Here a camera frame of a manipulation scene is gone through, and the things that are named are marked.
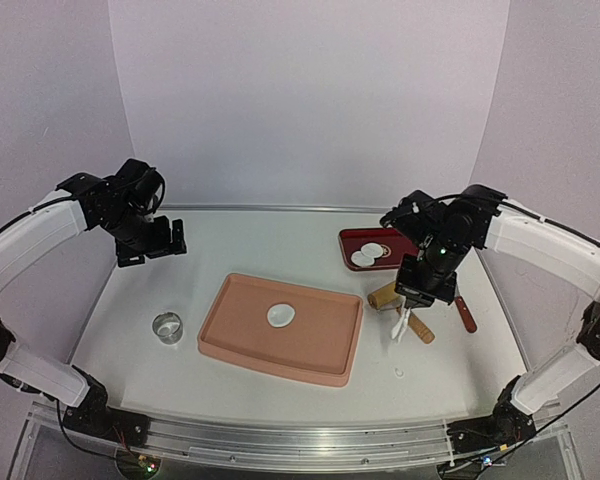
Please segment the wooden rolling pin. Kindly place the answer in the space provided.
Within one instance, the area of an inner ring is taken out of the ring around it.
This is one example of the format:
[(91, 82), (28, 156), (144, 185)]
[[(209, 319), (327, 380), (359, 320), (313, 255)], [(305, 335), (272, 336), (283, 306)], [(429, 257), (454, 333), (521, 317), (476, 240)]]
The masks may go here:
[(400, 343), (405, 333), (411, 330), (424, 344), (431, 344), (435, 339), (433, 331), (416, 316), (411, 304), (395, 288), (395, 283), (391, 282), (367, 295), (367, 302), (374, 310), (397, 312), (398, 320), (391, 329), (391, 340)]

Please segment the white dough piece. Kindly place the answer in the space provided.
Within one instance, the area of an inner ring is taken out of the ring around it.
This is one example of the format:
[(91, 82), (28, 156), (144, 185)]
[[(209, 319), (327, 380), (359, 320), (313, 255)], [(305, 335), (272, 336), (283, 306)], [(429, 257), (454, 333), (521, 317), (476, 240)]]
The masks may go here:
[(411, 315), (411, 310), (404, 311), (403, 306), (397, 307), (398, 320), (394, 324), (390, 332), (390, 338), (395, 343), (400, 343), (405, 331), (408, 329), (408, 321)]

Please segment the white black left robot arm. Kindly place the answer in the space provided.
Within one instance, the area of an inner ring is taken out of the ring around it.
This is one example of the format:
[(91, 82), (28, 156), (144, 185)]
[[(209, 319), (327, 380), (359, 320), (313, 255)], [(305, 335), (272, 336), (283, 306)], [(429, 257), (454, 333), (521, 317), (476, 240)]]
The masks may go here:
[[(36, 287), (20, 289), (43, 296), (35, 302), (32, 318), (43, 329), (58, 325), (60, 313), (69, 310), (71, 294), (86, 282), (78, 271), (52, 272), (41, 263), (50, 259), (59, 266), (60, 249), (95, 229), (113, 240), (121, 268), (185, 254), (182, 220), (157, 213), (165, 192), (165, 179), (157, 169), (136, 159), (126, 160), (106, 177), (79, 172), (61, 181), (40, 202), (0, 227), (0, 295), (15, 283), (38, 281)], [(59, 313), (52, 313), (52, 297), (59, 299)], [(51, 313), (50, 319), (43, 319), (45, 313)], [(146, 415), (111, 406), (99, 380), (54, 353), (40, 352), (1, 315), (0, 380), (54, 401), (62, 430), (122, 447), (146, 443)]]

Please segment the pink plastic tray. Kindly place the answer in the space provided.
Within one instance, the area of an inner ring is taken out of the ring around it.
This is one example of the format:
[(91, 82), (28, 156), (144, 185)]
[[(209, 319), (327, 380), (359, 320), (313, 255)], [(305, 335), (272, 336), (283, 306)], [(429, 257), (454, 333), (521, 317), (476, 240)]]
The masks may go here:
[[(273, 328), (267, 311), (286, 303), (295, 318)], [(332, 388), (349, 382), (363, 300), (350, 294), (231, 273), (199, 331), (201, 354), (287, 380)]]

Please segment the round cut dough wrapper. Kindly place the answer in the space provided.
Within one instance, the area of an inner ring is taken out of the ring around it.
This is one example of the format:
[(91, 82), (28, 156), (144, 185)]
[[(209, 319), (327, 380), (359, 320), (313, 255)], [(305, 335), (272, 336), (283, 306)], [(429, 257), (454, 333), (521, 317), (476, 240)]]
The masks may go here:
[(291, 324), (295, 318), (295, 309), (286, 303), (279, 303), (271, 306), (267, 311), (267, 322), (273, 328), (285, 328)]

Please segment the metal scraper red handle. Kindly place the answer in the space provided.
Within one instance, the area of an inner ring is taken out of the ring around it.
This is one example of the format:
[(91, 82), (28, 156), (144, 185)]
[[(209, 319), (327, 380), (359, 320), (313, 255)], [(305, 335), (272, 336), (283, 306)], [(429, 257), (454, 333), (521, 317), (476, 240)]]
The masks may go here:
[(469, 334), (476, 333), (477, 329), (478, 329), (476, 321), (475, 321), (466, 301), (464, 300), (464, 297), (462, 296), (462, 294), (460, 292), (459, 286), (455, 287), (454, 303), (459, 312), (459, 315), (460, 315), (460, 318), (462, 320), (465, 330)]

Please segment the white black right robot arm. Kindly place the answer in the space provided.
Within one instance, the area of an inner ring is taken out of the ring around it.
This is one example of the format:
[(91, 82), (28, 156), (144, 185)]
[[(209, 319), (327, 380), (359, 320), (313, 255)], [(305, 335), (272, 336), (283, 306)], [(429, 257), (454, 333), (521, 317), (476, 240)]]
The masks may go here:
[(448, 426), (453, 452), (530, 441), (534, 415), (600, 366), (600, 240), (480, 184), (437, 198), (415, 190), (380, 224), (417, 248), (403, 257), (396, 277), (406, 314), (451, 303), (462, 262), (481, 252), (529, 366), (506, 384), (489, 414)]

